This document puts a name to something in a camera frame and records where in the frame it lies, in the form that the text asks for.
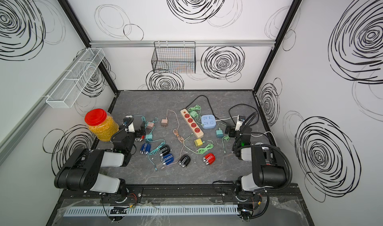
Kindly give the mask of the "dark teal USB charger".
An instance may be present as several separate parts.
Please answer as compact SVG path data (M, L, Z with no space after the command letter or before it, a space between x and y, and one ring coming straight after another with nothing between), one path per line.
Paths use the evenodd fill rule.
M223 138L224 137L224 133L223 133L223 131L222 130L216 130L216 136L218 137L218 138Z

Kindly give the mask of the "yellow USB charger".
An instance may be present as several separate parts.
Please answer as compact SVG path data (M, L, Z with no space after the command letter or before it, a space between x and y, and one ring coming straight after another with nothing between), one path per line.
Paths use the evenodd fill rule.
M201 147L202 145L204 144L204 142L202 141L202 139L196 139L194 140L194 145L198 148L198 147Z

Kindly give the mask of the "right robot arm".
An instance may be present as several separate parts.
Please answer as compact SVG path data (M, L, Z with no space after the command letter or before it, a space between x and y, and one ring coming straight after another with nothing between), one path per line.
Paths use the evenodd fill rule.
M251 173L240 176L235 182L238 191L280 191L288 188L292 181L292 167L279 147L262 142L251 143L256 138L250 124L255 114L248 117L238 115L229 136L235 139L232 153L242 161L251 163Z

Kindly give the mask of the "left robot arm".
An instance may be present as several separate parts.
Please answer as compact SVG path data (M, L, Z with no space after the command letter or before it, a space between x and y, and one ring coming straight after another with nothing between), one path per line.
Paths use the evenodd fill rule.
M132 158L135 141L146 135L145 121L134 127L134 117L126 116L119 130L112 135L113 148L77 149L71 154L54 179L58 189L92 191L126 196L125 180L100 173L101 168L126 167Z

